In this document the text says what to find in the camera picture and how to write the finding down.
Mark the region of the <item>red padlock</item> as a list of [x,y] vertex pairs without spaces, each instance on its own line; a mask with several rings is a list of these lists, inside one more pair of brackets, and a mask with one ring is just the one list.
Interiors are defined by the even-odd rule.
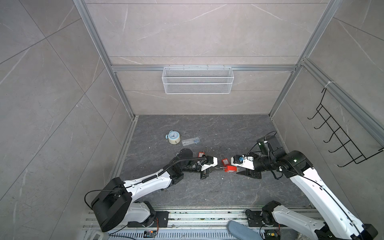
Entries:
[[205,155],[205,153],[208,151],[208,147],[205,146],[201,152],[199,152],[198,157],[201,158]]
[[224,167],[230,165],[230,161],[228,160],[228,158],[224,155],[224,154],[221,154],[221,162],[223,164]]
[[228,166],[224,167],[224,170],[225,170],[226,173],[236,173],[238,171],[238,167],[237,166],[228,165]]

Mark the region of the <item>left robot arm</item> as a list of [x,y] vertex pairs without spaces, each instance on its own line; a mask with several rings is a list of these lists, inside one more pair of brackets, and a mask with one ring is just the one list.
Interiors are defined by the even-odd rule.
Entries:
[[94,212],[103,233],[117,227],[121,222],[150,226],[156,212],[147,201],[138,200],[158,190],[176,185],[184,178],[185,172],[200,173],[201,179],[209,175],[211,168],[218,165],[218,158],[203,155],[194,157],[190,149],[182,149],[159,171],[134,180],[116,177],[101,190],[87,206]]

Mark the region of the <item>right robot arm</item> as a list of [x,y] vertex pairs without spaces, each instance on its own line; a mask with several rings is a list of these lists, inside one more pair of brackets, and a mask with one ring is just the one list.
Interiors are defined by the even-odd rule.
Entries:
[[281,173],[292,181],[310,200],[323,221],[306,217],[277,201],[266,204],[260,216],[247,210],[249,226],[261,221],[263,227],[284,225],[312,240],[373,240],[378,230],[354,216],[327,187],[308,158],[299,151],[286,153],[276,136],[257,140],[259,151],[249,151],[231,158],[231,165],[244,168],[239,174],[261,179],[263,172]]

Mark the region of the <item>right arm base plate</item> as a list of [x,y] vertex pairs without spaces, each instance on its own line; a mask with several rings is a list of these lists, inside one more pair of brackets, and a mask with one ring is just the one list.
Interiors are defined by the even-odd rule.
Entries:
[[273,211],[261,210],[252,211],[246,210],[245,214],[247,217],[249,227],[278,227],[279,224],[275,220],[272,214]]

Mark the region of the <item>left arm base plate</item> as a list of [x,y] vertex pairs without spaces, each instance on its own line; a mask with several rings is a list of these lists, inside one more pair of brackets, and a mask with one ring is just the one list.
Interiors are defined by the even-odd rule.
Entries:
[[166,228],[168,226],[170,212],[160,211],[155,215],[150,215],[148,220],[143,223],[128,222],[128,228]]

